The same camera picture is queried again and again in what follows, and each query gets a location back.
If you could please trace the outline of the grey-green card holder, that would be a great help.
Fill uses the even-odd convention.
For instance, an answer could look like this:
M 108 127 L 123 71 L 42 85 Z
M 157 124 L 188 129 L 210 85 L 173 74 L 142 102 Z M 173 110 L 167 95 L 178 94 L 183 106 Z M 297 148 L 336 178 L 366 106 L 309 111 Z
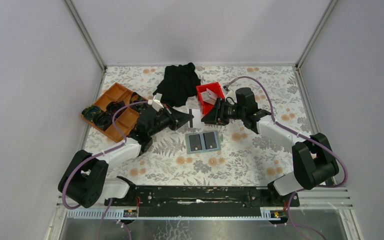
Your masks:
M 215 149 L 209 149 L 209 150 L 207 150 L 207 149 L 205 148 L 205 142 L 204 142 L 204 138 L 203 138 L 203 133 L 208 133 L 208 132 L 215 132 L 215 134 L 216 134 L 217 148 L 215 148 Z M 200 134 L 201 144 L 202 144 L 202 150 L 200 150 L 200 151 L 195 151 L 195 152 L 191 152 L 191 151 L 190 151 L 190 146 L 189 146 L 188 136 L 189 136 L 189 135 L 194 135 L 194 134 Z M 221 149 L 222 138 L 220 138 L 219 133 L 218 133 L 217 131 L 206 131 L 206 132 L 199 132 L 199 133 L 189 133 L 189 134 L 186 134 L 186 135 L 185 135 L 185 141 L 186 141 L 186 151 L 187 151 L 188 154 L 199 154 L 199 153 L 207 153 L 207 152 L 219 151 L 219 150 Z

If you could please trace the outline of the wooden divided organizer tray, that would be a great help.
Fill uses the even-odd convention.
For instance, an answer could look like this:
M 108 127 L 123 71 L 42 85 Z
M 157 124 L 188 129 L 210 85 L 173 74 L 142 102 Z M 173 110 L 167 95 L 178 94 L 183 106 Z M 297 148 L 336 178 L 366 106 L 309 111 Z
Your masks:
M 90 126 L 118 143 L 124 139 L 123 135 L 127 136 L 134 129 L 140 115 L 139 112 L 128 106 L 133 92 L 125 86 L 115 83 L 92 104 L 100 107 L 102 112 L 114 113 L 113 124 L 105 131 L 98 129 L 92 121 L 88 121 L 80 115 Z

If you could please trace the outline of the floral table mat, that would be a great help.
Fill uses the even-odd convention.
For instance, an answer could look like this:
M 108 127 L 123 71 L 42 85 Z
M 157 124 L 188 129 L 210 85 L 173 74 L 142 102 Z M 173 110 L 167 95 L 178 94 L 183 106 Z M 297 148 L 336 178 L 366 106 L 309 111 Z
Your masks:
M 251 88 L 261 109 L 273 108 L 278 121 L 311 134 L 292 66 L 197 66 L 195 71 L 203 84 L 230 84 L 232 91 Z M 199 131 L 218 132 L 220 150 L 189 154 L 186 135 Z M 226 126 L 165 129 L 153 137 L 146 153 L 110 169 L 106 176 L 125 177 L 137 185 L 265 186 L 292 171 L 290 152 L 235 120 Z

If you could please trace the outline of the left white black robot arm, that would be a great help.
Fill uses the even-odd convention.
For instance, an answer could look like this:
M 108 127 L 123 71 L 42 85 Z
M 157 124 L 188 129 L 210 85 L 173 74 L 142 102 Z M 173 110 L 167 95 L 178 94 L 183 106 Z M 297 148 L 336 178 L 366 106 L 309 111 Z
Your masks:
M 116 198 L 128 206 L 135 200 L 132 183 L 126 178 L 107 180 L 107 172 L 122 163 L 144 154 L 152 145 L 152 137 L 164 129 L 176 131 L 190 122 L 192 113 L 165 106 L 143 110 L 126 139 L 95 154 L 81 149 L 75 153 L 57 189 L 63 205 L 70 210 L 89 208 L 99 199 Z

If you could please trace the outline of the white card with black stripe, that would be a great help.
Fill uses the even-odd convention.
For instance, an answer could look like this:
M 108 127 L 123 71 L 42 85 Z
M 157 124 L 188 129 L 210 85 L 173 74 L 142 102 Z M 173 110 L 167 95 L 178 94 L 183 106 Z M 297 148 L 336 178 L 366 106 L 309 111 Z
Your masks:
M 193 116 L 193 118 L 189 121 L 188 126 L 193 129 L 201 129 L 203 128 L 203 122 L 202 119 L 202 113 L 200 109 L 188 109 L 188 112 L 190 115 Z

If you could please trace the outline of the credit cards stack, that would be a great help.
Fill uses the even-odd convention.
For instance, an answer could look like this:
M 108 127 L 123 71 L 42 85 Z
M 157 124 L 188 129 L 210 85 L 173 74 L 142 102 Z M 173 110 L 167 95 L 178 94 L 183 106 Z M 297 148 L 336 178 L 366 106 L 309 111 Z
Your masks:
M 201 98 L 204 103 L 214 105 L 217 101 L 218 95 L 207 88 L 206 90 L 202 91 L 201 93 Z

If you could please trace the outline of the red plastic bin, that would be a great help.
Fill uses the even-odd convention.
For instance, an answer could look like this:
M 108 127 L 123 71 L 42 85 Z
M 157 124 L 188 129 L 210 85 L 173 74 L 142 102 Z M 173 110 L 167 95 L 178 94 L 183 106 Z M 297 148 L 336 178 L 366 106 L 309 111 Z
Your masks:
M 218 82 L 198 85 L 196 86 L 196 91 L 203 115 L 206 115 L 213 108 L 218 98 L 225 98 L 221 85 Z

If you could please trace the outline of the rolled dark patterned tie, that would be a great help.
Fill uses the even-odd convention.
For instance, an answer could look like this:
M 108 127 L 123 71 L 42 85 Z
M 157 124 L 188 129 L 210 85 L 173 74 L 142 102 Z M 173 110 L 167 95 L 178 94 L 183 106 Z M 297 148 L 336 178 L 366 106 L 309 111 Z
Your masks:
M 87 121 L 92 122 L 93 117 L 101 112 L 102 110 L 99 106 L 90 105 L 82 110 L 81 116 L 85 118 Z

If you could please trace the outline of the dark grey credit card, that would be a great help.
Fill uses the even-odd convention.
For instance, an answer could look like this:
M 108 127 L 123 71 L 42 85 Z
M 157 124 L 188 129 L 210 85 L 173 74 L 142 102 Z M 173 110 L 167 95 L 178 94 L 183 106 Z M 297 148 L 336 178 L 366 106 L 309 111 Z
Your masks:
M 202 150 L 202 143 L 200 134 L 191 134 L 188 136 L 189 149 L 191 152 L 197 152 Z
M 203 133 L 203 139 L 206 150 L 212 150 L 218 147 L 215 132 L 212 131 Z

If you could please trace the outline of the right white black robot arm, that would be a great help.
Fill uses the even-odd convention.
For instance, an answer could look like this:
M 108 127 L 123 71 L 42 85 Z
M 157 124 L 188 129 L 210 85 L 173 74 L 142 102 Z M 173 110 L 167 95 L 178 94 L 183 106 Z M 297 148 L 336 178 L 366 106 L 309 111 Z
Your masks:
M 236 102 L 231 104 L 217 98 L 212 109 L 201 121 L 208 125 L 227 125 L 231 120 L 241 120 L 254 133 L 270 138 L 292 154 L 293 171 L 268 184 L 267 201 L 281 205 L 287 195 L 301 189 L 311 190 L 339 173 L 337 160 L 330 153 L 325 135 L 306 136 L 273 119 L 273 114 L 258 107 L 249 87 L 236 90 Z

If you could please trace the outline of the black cloth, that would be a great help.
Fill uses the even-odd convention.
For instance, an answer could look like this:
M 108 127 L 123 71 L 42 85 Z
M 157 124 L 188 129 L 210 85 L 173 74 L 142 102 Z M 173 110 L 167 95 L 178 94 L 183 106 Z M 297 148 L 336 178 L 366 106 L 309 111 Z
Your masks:
M 185 106 L 188 98 L 198 95 L 197 86 L 201 85 L 195 70 L 196 66 L 192 62 L 166 66 L 164 78 L 152 95 L 162 94 L 161 102 L 171 107 Z

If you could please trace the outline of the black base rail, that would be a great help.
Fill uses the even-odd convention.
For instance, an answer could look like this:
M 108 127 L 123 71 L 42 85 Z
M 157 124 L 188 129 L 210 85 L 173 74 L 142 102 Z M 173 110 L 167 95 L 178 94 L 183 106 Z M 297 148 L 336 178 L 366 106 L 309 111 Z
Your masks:
M 261 218 L 264 210 L 299 207 L 297 196 L 276 196 L 266 187 L 255 186 L 152 186 L 138 185 L 113 207 L 133 207 L 139 217 Z

